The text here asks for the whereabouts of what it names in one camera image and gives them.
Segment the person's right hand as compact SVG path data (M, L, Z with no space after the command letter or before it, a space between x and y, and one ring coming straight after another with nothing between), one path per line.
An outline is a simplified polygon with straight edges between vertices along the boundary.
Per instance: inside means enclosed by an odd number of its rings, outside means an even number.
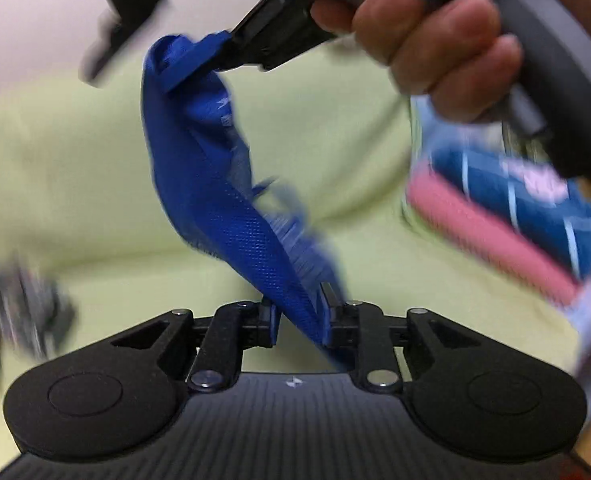
M591 0L559 0L591 36ZM336 35L353 34L388 67L399 91L430 96L442 118L461 124L496 122L493 108L519 73L516 37L501 32L492 0L454 0L429 10L425 0L365 0L350 6L317 0L312 18Z

